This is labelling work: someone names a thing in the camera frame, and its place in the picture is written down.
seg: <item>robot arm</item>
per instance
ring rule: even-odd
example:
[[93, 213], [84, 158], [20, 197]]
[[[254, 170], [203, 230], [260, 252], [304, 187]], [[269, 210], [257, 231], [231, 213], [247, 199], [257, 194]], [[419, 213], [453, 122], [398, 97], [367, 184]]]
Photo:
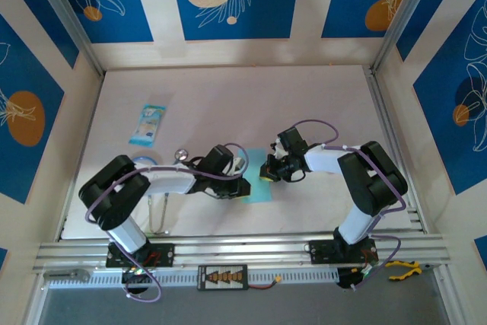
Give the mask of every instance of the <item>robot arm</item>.
[[[231, 151], [223, 145], [215, 146], [199, 160], [192, 159], [178, 165], [158, 167], [157, 171], [148, 168], [146, 175], [142, 175], [135, 169], [135, 163], [128, 156], [120, 155], [80, 189], [79, 197], [98, 226], [108, 231], [127, 252], [134, 254], [139, 261], [143, 262], [150, 253], [151, 245], [130, 215], [144, 195], [192, 194], [211, 189], [219, 199], [248, 196], [250, 184], [242, 176], [235, 177], [233, 180], [218, 180], [198, 174], [201, 172], [216, 177], [229, 177], [239, 174], [242, 167], [242, 159], [234, 158]], [[127, 174], [132, 176], [94, 206], [94, 203], [114, 182]]]
[[[377, 174], [372, 173], [372, 167], [358, 152], [329, 150], [322, 144], [308, 146], [295, 127], [278, 134], [271, 147], [275, 154], [268, 155], [267, 162], [260, 169], [263, 179], [292, 183], [314, 171], [338, 173], [345, 178], [354, 205], [334, 232], [335, 253], [330, 257], [335, 263], [344, 263], [354, 248], [359, 249], [366, 244], [363, 240], [378, 222], [377, 215], [397, 202], [394, 193]], [[407, 192], [406, 180], [377, 142], [355, 148], [377, 165], [400, 195]], [[292, 180], [292, 175], [299, 170], [303, 178]]]

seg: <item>small blue square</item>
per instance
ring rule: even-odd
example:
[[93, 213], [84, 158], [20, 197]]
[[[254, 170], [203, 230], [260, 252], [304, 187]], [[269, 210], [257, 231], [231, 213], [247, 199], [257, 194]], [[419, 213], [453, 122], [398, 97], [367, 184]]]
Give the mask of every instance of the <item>small blue square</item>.
[[[248, 148], [249, 167], [243, 177], [250, 183], [250, 196], [242, 198], [243, 203], [271, 202], [272, 193], [270, 182], [259, 177], [260, 167], [266, 162], [267, 154], [264, 148]], [[238, 156], [244, 157], [242, 151]]]
[[487, 270], [487, 235], [475, 239], [475, 245], [479, 251], [480, 258], [484, 263], [485, 270]]
[[0, 247], [0, 270], [2, 270], [3, 262], [7, 257], [7, 250]]

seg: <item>blue packet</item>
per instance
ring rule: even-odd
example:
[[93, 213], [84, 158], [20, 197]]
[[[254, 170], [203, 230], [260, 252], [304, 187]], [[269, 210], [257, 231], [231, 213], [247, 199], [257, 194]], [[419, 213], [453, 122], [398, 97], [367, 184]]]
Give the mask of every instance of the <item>blue packet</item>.
[[144, 105], [138, 118], [137, 128], [132, 134], [129, 144], [151, 148], [165, 110], [166, 107], [153, 106], [151, 104]]

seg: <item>purple cable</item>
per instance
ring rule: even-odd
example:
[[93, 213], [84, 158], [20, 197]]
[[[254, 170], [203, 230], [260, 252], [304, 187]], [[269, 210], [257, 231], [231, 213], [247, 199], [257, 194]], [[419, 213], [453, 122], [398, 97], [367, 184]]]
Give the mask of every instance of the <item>purple cable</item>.
[[123, 290], [127, 294], [127, 297], [131, 298], [132, 300], [138, 301], [138, 302], [144, 302], [146, 304], [151, 304], [151, 303], [159, 301], [162, 297], [162, 286], [161, 286], [160, 282], [155, 278], [155, 276], [151, 272], [149, 272], [148, 269], [146, 269], [142, 264], [137, 262], [137, 260], [135, 260], [135, 258], [127, 250], [125, 250], [125, 248], [122, 245], [120, 245], [115, 240], [115, 238], [110, 234], [110, 232], [107, 231], [107, 234], [110, 237], [110, 239], [112, 239], [112, 241], [114, 242], [116, 247], [118, 247], [119, 250], [123, 253], [123, 255], [125, 255], [127, 257], [127, 259], [129, 259], [132, 263], [134, 263], [138, 268], [142, 269], [144, 271], [144, 273], [152, 280], [153, 283], [155, 283], [155, 285], [158, 288], [158, 295], [156, 297], [149, 298], [149, 299], [138, 298], [129, 292], [129, 281], [127, 281], [127, 283], [125, 284], [125, 287], [123, 287]]
[[365, 277], [365, 279], [362, 280], [362, 282], [358, 283], [356, 286], [352, 287], [354, 291], [362, 287], [367, 281], [369, 281], [372, 277], [377, 275], [377, 273], [383, 269], [388, 262], [390, 262], [391, 259], [397, 254], [399, 249], [401, 248], [401, 239], [399, 239], [396, 236], [392, 235], [371, 235], [374, 239], [394, 239], [397, 240], [397, 246], [396, 249], [393, 250], [393, 252], [387, 257], [386, 260], [384, 260], [369, 276]]
[[[231, 176], [231, 177], [221, 177], [221, 176], [218, 176], [218, 175], [214, 175], [214, 174], [209, 174], [209, 173], [204, 173], [202, 171], [197, 171], [197, 170], [193, 170], [193, 169], [186, 169], [186, 168], [178, 168], [178, 167], [162, 167], [162, 166], [155, 166], [155, 167], [143, 167], [143, 168], [140, 168], [140, 169], [136, 169], [136, 170], [133, 170], [131, 171], [130, 173], [127, 173], [126, 175], [124, 175], [123, 177], [121, 177], [120, 179], [118, 179], [116, 182], [114, 182], [110, 187], [108, 187], [107, 190], [105, 190], [103, 193], [101, 193], [101, 195], [95, 199], [95, 201], [93, 202], [93, 204], [90, 206], [90, 208], [87, 210], [86, 212], [86, 215], [84, 215], [84, 219], [91, 223], [91, 224], [96, 224], [97, 222], [95, 220], [92, 220], [90, 218], [90, 215], [91, 213], [98, 207], [98, 205], [100, 205], [100, 203], [117, 187], [119, 186], [120, 184], [122, 184], [124, 181], [126, 181], [127, 179], [129, 179], [130, 177], [138, 174], [138, 173], [144, 173], [146, 171], [181, 171], [183, 173], [190, 173], [190, 174], [197, 174], [197, 175], [202, 175], [204, 177], [208, 177], [208, 178], [213, 178], [213, 179], [217, 179], [217, 180], [234, 180], [234, 179], [238, 179], [240, 177], [242, 177], [245, 173], [245, 171], [247, 170], [247, 168], [249, 167], [249, 155], [247, 154], [247, 151], [240, 145], [236, 144], [236, 143], [233, 143], [233, 142], [229, 142], [227, 144], [225, 144], [224, 146], [235, 146], [237, 148], [239, 148], [240, 150], [243, 151], [243, 154], [245, 155], [245, 161], [246, 161], [246, 164], [245, 166], [243, 167], [242, 171], [239, 173], [239, 174], [236, 174], [234, 176]], [[161, 284], [159, 283], [159, 281], [152, 275], [152, 273], [150, 273], [148, 271], [148, 269], [146, 269], [142, 264], [138, 263], [137, 260], [135, 260], [135, 258], [122, 246], [120, 245], [116, 240], [115, 238], [108, 232], [106, 231], [106, 233], [108, 234], [108, 236], [112, 239], [112, 241], [114, 242], [114, 244], [119, 248], [119, 250], [123, 253], [123, 255], [125, 255], [132, 263], [134, 263], [138, 268], [140, 268], [141, 270], [143, 270], [145, 272], [145, 274], [147, 274], [147, 276], [152, 280], [154, 281], [155, 285], [158, 287], [158, 295], [155, 297], [155, 298], [152, 298], [152, 299], [144, 299], [144, 298], [137, 298], [137, 297], [134, 297], [132, 296], [130, 293], [129, 293], [129, 290], [128, 290], [128, 283], [126, 284], [126, 287], [124, 288], [124, 291], [126, 292], [126, 294], [132, 299], [132, 300], [135, 300], [135, 301], [138, 301], [138, 302], [145, 302], [145, 303], [153, 303], [153, 302], [156, 302], [156, 301], [159, 301], [159, 299], [161, 298], [162, 296], [162, 287], [161, 287]]]
[[187, 168], [179, 168], [179, 167], [174, 167], [174, 166], [165, 167], [165, 166], [157, 166], [156, 165], [153, 167], [141, 167], [140, 169], [136, 169], [136, 170], [131, 171], [130, 173], [127, 173], [126, 175], [124, 175], [123, 177], [121, 177], [120, 179], [115, 181], [110, 187], [108, 187], [107, 190], [105, 190], [103, 193], [101, 193], [101, 195], [93, 202], [93, 204], [90, 206], [90, 208], [86, 211], [86, 215], [84, 215], [84, 219], [86, 221], [90, 222], [91, 224], [96, 224], [96, 221], [92, 220], [90, 218], [91, 213], [98, 207], [98, 205], [101, 203], [101, 201], [103, 201], [110, 194], [110, 192], [112, 192], [115, 189], [115, 187], [119, 186], [120, 184], [125, 182], [127, 179], [129, 179], [131, 176], [136, 175], [137, 173], [145, 173], [147, 171], [180, 171], [182, 173], [202, 175], [204, 177], [213, 178], [213, 179], [217, 179], [217, 180], [235, 180], [235, 179], [242, 177], [244, 175], [245, 171], [247, 170], [247, 168], [249, 167], [249, 155], [247, 154], [247, 151], [242, 146], [240, 146], [238, 144], [234, 144], [233, 142], [229, 142], [225, 146], [227, 146], [227, 145], [238, 147], [240, 150], [243, 151], [243, 154], [245, 155], [246, 164], [245, 164], [245, 167], [243, 167], [242, 171], [239, 174], [233, 175], [231, 177], [222, 177], [219, 175], [204, 173], [202, 171], [197, 171], [197, 170], [187, 169]]
[[377, 175], [382, 179], [382, 181], [389, 187], [389, 189], [392, 191], [394, 196], [401, 202], [401, 206], [396, 208], [396, 209], [387, 209], [384, 212], [380, 213], [380, 215], [386, 215], [387, 213], [391, 212], [399, 212], [403, 211], [407, 208], [406, 201], [404, 201], [404, 198], [401, 197], [397, 189], [393, 186], [393, 184], [387, 179], [387, 177], [380, 171], [379, 167], [370, 159], [362, 150], [357, 149], [357, 148], [343, 148], [342, 146], [324, 146], [323, 147], [325, 150], [335, 150], [335, 151], [351, 151], [351, 152], [356, 152], [358, 153], [363, 159], [366, 160], [366, 162], [369, 163], [369, 165], [372, 167], [372, 169], [375, 170]]
[[291, 126], [292, 127], [296, 127], [297, 125], [300, 125], [302, 123], [308, 123], [308, 122], [318, 122], [318, 123], [322, 123], [323, 125], [327, 125], [328, 127], [330, 127], [331, 129], [333, 129], [333, 131], [335, 131], [335, 137], [329, 139], [329, 140], [326, 140], [324, 142], [324, 144], [329, 144], [331, 142], [334, 142], [335, 140], [337, 140], [337, 138], [340, 136], [339, 132], [338, 132], [338, 129], [332, 125], [331, 123], [327, 122], [327, 121], [323, 121], [322, 119], [303, 119], [299, 122], [296, 122], [294, 125]]
[[[323, 121], [321, 119], [303, 119], [302, 121], [296, 122], [292, 127], [296, 127], [297, 125], [300, 125], [302, 123], [307, 123], [307, 122], [318, 122], [318, 123], [322, 123], [324, 125], [327, 125], [327, 126], [331, 127], [333, 129], [333, 131], [335, 131], [335, 137], [333, 139], [326, 140], [323, 143], [325, 145], [325, 146], [323, 146], [323, 148], [326, 149], [326, 150], [351, 151], [351, 152], [358, 153], [360, 156], [363, 157], [363, 159], [366, 160], [366, 162], [369, 163], [369, 165], [372, 167], [372, 169], [375, 170], [375, 172], [377, 173], [377, 175], [382, 179], [382, 181], [392, 191], [392, 193], [394, 194], [394, 196], [396, 196], [396, 198], [401, 202], [401, 206], [400, 207], [398, 207], [396, 209], [387, 209], [384, 212], [379, 213], [379, 215], [377, 215], [377, 217], [372, 221], [372, 224], [369, 226], [369, 228], [367, 229], [367, 231], [366, 231], [365, 234], [370, 234], [371, 231], [375, 228], [375, 226], [377, 226], [377, 224], [379, 223], [380, 219], [384, 215], [386, 215], [387, 213], [399, 212], [399, 211], [403, 211], [403, 210], [405, 210], [407, 208], [407, 205], [406, 205], [406, 202], [404, 201], [404, 198], [399, 194], [399, 192], [397, 191], [397, 189], [387, 179], [387, 177], [384, 175], [384, 173], [382, 173], [382, 171], [380, 171], [379, 167], [362, 150], [357, 149], [357, 148], [349, 148], [349, 147], [345, 147], [344, 148], [342, 146], [326, 146], [326, 144], [329, 144], [330, 142], [334, 142], [339, 137], [338, 129], [334, 125], [332, 125], [331, 123], [328, 123], [327, 121]], [[384, 260], [376, 268], [376, 270], [374, 270], [368, 277], [366, 277], [362, 282], [358, 283], [354, 287], [354, 291], [356, 289], [362, 287], [370, 278], [374, 277], [377, 274], [377, 272], [379, 272], [381, 269], [383, 269], [385, 267], [385, 265], [387, 264], [387, 262], [389, 262], [391, 259], [393, 259], [393, 257], [396, 255], [396, 253], [401, 248], [401, 239], [399, 239], [398, 237], [395, 237], [395, 236], [392, 236], [392, 235], [371, 235], [371, 236], [372, 237], [375, 237], [377, 239], [394, 239], [394, 240], [397, 240], [397, 246], [396, 246], [396, 249], [394, 249], [393, 252], [387, 257], [387, 259]]]

